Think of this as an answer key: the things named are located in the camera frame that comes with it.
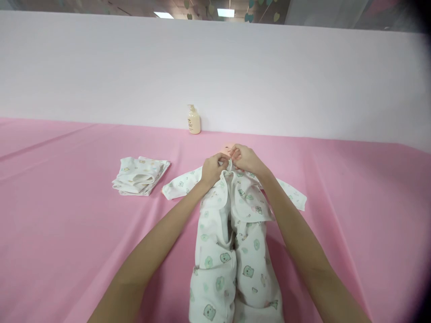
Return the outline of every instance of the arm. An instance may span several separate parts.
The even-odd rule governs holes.
[[[122,264],[88,323],[134,322],[145,288],[171,250],[196,204],[220,179],[228,166],[221,153],[207,159],[202,179],[172,208],[134,248]]]
[[[367,315],[332,269],[301,213],[284,193],[271,171],[246,146],[230,151],[236,167],[258,177],[271,204],[283,240],[316,308],[325,323],[370,323]]]

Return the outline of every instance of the pant leg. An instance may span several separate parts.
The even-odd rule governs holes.
[[[266,224],[236,220],[235,322],[283,322],[281,291],[266,245]]]
[[[190,281],[192,323],[233,321],[237,260],[232,236],[225,241],[222,218],[226,221],[217,210],[203,210],[199,218],[196,266]]]

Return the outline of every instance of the hand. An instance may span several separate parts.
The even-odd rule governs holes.
[[[229,165],[230,157],[223,153],[218,153],[205,160],[202,167],[202,182],[209,190],[214,186],[220,179],[220,174],[223,170],[226,170]]]
[[[235,144],[230,149],[229,154],[232,157],[232,162],[236,166],[236,169],[241,168],[257,176],[269,170],[259,157],[257,157],[253,149],[247,146]]]

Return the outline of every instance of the lotion bottle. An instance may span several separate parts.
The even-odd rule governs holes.
[[[201,120],[199,114],[194,108],[194,105],[189,105],[189,107],[189,130],[191,134],[197,135],[199,132],[201,132]]]

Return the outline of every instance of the forearm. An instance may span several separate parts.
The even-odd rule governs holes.
[[[369,323],[370,320],[332,269],[316,236],[274,175],[267,169],[256,175],[273,208],[287,250],[323,322]]]
[[[149,280],[208,190],[199,182],[141,240],[118,270],[88,323],[134,322]]]
[[[209,188],[198,183],[179,201],[136,246],[115,279],[146,285],[178,239],[196,204],[208,190]]]
[[[268,169],[257,176],[273,208],[286,248],[301,274],[307,276],[310,272],[329,269],[330,264],[314,233],[275,176]]]

